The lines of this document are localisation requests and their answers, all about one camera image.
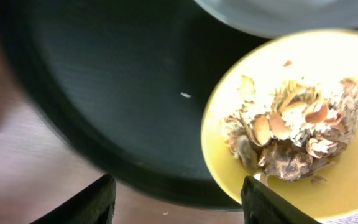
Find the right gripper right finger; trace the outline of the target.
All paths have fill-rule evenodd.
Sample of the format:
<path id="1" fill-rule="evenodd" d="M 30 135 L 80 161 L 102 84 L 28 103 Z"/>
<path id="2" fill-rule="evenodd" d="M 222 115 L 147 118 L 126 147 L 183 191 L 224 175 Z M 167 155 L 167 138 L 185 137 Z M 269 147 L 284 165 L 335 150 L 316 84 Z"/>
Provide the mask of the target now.
<path id="1" fill-rule="evenodd" d="M 320 224 L 252 176 L 241 190 L 245 224 Z"/>

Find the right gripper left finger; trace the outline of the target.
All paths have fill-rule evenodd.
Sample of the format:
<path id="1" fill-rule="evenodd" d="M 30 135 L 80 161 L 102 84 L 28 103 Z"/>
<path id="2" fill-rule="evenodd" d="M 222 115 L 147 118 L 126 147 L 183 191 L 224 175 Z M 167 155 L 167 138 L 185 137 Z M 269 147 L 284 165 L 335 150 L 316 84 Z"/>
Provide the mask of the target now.
<path id="1" fill-rule="evenodd" d="M 116 181 L 106 174 L 32 224 L 111 224 Z"/>

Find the food scraps pile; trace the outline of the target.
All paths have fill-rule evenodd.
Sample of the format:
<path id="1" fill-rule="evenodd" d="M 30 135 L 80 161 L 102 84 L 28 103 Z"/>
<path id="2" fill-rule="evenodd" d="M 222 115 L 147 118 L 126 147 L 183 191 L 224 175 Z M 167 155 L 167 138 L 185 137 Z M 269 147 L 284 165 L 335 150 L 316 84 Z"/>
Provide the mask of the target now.
<path id="1" fill-rule="evenodd" d="M 332 163 L 358 130 L 358 84 L 292 75 L 265 82 L 242 74 L 239 106 L 222 119 L 234 158 L 257 180 L 296 182 Z"/>

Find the yellow bowl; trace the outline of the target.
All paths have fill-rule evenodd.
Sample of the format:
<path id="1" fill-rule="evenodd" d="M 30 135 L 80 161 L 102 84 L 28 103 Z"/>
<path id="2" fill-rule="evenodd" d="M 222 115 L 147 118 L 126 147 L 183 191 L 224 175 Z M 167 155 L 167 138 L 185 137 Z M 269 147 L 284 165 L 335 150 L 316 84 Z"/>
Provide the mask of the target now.
<path id="1" fill-rule="evenodd" d="M 237 87 L 242 74 L 265 82 L 297 75 L 350 78 L 358 84 L 358 31 L 314 30 L 272 40 L 241 58 L 219 81 L 204 110 L 201 145 L 213 179 L 236 202 L 241 201 L 245 177 L 255 177 L 231 154 L 221 125 L 239 106 Z M 313 175 L 296 182 L 269 177 L 263 184 L 317 220 L 357 213 L 358 130 L 346 150 Z"/>

